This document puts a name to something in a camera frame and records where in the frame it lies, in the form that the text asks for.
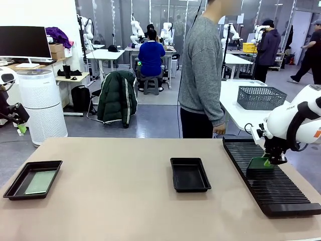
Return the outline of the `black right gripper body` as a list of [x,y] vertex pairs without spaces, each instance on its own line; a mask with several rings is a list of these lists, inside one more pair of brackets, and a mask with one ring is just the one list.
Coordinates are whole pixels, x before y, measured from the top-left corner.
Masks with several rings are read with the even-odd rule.
[[284,156],[288,149],[286,140],[273,137],[269,139],[264,137],[265,157],[268,158],[270,164],[281,165],[287,163],[287,158]]

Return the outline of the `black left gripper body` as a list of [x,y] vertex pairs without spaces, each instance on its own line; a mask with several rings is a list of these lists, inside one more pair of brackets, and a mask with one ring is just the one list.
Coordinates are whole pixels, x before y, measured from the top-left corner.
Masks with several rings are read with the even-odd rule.
[[19,102],[14,105],[9,105],[7,107],[7,110],[8,110],[8,114],[7,114],[8,120],[18,125],[25,124],[30,118],[29,114],[27,113],[23,105]]

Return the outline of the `person's right hand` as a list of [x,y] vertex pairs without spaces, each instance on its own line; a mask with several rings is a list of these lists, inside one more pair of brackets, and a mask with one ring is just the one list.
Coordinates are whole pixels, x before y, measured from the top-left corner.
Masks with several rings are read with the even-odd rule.
[[217,134],[217,135],[224,135],[226,133],[225,123],[223,123],[219,126],[213,127],[213,133]]

